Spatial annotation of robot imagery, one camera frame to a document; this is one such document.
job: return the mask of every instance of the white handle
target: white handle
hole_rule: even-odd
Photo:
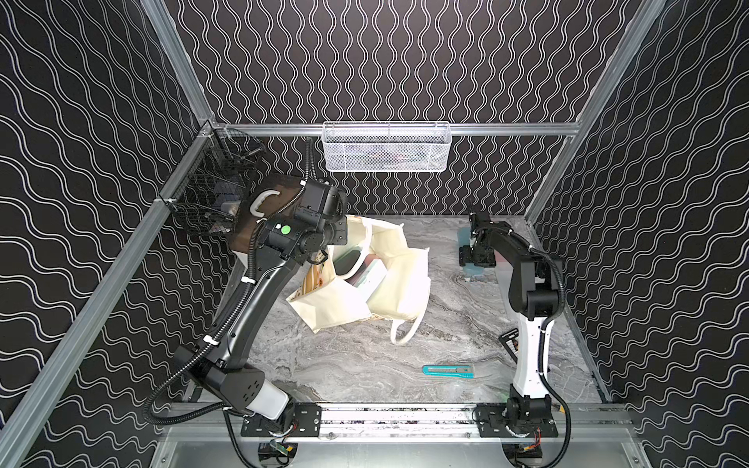
[[[408,340],[412,339],[413,336],[416,334],[416,329],[419,328],[419,325],[421,324],[422,319],[424,318],[426,310],[423,310],[418,317],[416,317],[416,320],[413,322],[413,325],[411,325],[411,329],[408,330],[408,333],[406,333],[406,336],[404,336],[401,339],[397,339],[398,336],[398,327],[403,325],[405,323],[405,320],[393,320],[392,326],[390,327],[390,342],[393,344],[401,345],[408,343]]]

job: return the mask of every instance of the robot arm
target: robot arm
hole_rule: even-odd
[[[271,215],[257,236],[253,260],[243,282],[252,290],[237,288],[208,330],[205,341],[212,348],[194,365],[189,375],[239,413],[258,412],[270,420],[278,419],[287,407],[288,396],[265,380],[263,371],[248,362],[249,350],[270,308],[289,280],[312,256],[325,253],[328,245],[347,242],[346,197],[328,183],[308,180],[292,216]],[[225,326],[232,312],[241,308],[218,341],[211,342],[217,330]],[[189,363],[198,350],[179,347],[175,360]]]
[[[494,267],[495,250],[512,265],[509,285],[512,312],[508,313],[514,314],[518,321],[520,353],[506,406],[508,428],[518,434],[547,428],[545,436],[556,436],[551,423],[548,383],[543,378],[548,368],[549,341],[542,340],[542,334],[548,336],[551,331],[553,319],[561,312],[558,311],[561,302],[557,283],[552,281],[554,272],[548,256],[535,251],[510,224],[492,222],[488,213],[471,213],[470,223],[471,245],[461,247],[461,265]],[[562,269],[559,258],[553,262],[558,270]]]

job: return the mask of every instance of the wire basket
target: wire basket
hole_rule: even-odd
[[[188,234],[223,235],[234,230],[246,196],[243,173],[254,165],[241,154],[205,148],[192,166],[182,192],[169,203],[176,224]]]
[[[442,172],[452,144],[447,122],[325,122],[332,172]]]

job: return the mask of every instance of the black patterned wall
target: black patterned wall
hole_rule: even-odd
[[[4,424],[198,123],[136,0],[0,12]]]
[[[0,0],[0,11],[4,425],[200,123],[139,1]],[[217,240],[165,227],[25,465],[148,465],[155,433],[137,407],[203,330],[230,262]]]
[[[148,467],[160,431],[141,405],[173,371],[179,344],[198,344],[234,256],[216,237],[164,226],[49,417],[24,467]],[[156,408],[180,400],[187,380]]]
[[[219,121],[569,122],[638,0],[167,0]]]
[[[245,146],[246,138],[230,130],[228,149]],[[359,215],[449,215],[467,213],[469,205],[495,214],[522,215],[541,186],[562,136],[456,137],[447,169],[429,172],[333,172],[325,169],[322,144],[312,157],[318,176],[330,177],[348,194],[349,213]],[[264,140],[268,152],[258,164],[270,172],[302,175],[302,138]]]
[[[669,1],[547,204],[654,467],[749,465],[749,1]]]

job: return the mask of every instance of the black wire basket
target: black wire basket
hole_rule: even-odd
[[[177,226],[201,236],[233,232],[263,152],[262,143],[241,152],[204,148],[183,182],[179,198],[169,203]]]

